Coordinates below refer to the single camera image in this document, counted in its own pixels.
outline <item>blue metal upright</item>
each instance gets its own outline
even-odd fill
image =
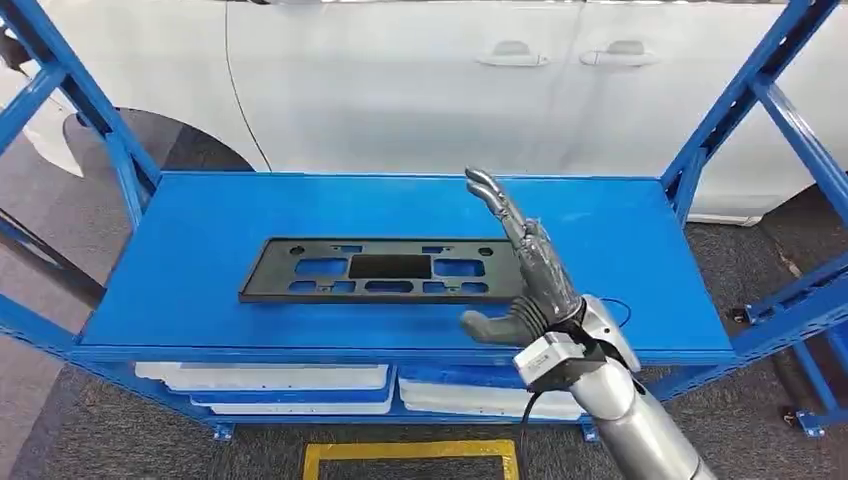
[[[837,3],[790,0],[660,178],[504,179],[528,214],[545,219],[577,287],[630,307],[625,334],[643,363],[678,367],[652,386],[660,398],[799,345],[848,318],[846,254],[749,305],[754,325],[729,338],[680,229],[703,167],[756,102],[848,220],[848,178],[774,83]],[[502,229],[465,193],[461,177],[160,172],[35,0],[0,0],[0,15],[41,65],[0,114],[0,149],[62,89],[104,141],[134,227],[103,287],[0,214],[2,243],[94,310],[74,335],[0,295],[0,333],[213,427],[222,440],[232,437],[236,423],[517,420],[412,412],[398,398],[385,415],[219,415],[161,382],[136,377],[131,366],[143,361],[508,365],[515,350],[475,344],[459,326],[458,305],[237,301],[269,236],[480,238]],[[574,231],[598,235],[578,242]],[[598,259],[607,262],[604,268]],[[675,295],[664,295],[672,288]],[[678,328],[683,310],[686,329]],[[829,338],[844,363],[841,337]],[[845,416],[826,392],[823,397],[830,411],[816,418]],[[584,432],[588,438],[594,431],[585,426]]]
[[[700,171],[703,163],[709,160],[751,107],[759,102],[810,171],[834,210],[848,225],[848,175],[775,84],[780,73],[838,3],[836,0],[789,2],[663,174],[663,184],[678,209],[688,207],[692,201],[694,189],[690,187],[691,176],[687,176],[689,169]],[[823,434],[821,426],[848,419],[848,407],[837,405],[804,345],[805,339],[831,329],[826,333],[827,339],[848,375],[845,335],[841,333],[844,329],[834,328],[848,319],[848,253],[768,298],[747,305],[746,311],[752,328],[731,340],[736,353],[733,362],[679,369],[653,385],[657,396],[667,400],[681,395],[792,345],[826,409],[824,415],[798,412],[798,421],[804,432],[809,436],[820,436]]]

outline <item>white car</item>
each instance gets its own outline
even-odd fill
[[[112,103],[197,128],[256,171],[650,176],[785,6],[41,3]],[[846,24],[840,6],[779,84],[848,168]],[[812,183],[758,106],[705,169],[691,219],[752,224]]]

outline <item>yellow tape line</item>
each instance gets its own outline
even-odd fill
[[[512,440],[310,444],[303,462],[303,480],[318,480],[321,460],[495,456],[503,459],[504,480],[518,480],[518,459]]]

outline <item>gray carpet floor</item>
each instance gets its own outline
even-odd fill
[[[760,225],[689,225],[686,234],[720,312],[791,281],[848,247],[813,190]],[[681,314],[681,328],[686,318]],[[746,328],[727,323],[730,332]],[[808,439],[787,426],[787,405],[816,409],[791,354],[762,360],[668,404],[721,478],[848,478],[848,427]],[[516,439],[509,426],[239,427],[230,443],[111,385],[65,368],[12,471],[30,478],[300,478],[309,443]],[[618,473],[579,430],[532,426],[524,444],[532,479],[608,479]],[[500,460],[335,461],[321,478],[500,478]]]

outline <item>robotic arm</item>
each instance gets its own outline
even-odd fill
[[[542,225],[525,219],[488,173],[468,168],[465,175],[468,191],[503,224],[525,280],[506,316],[465,312],[465,331],[481,343],[526,347],[513,363],[528,390],[571,392],[626,478],[716,478],[633,378],[641,366],[618,323],[601,300],[577,293]]]

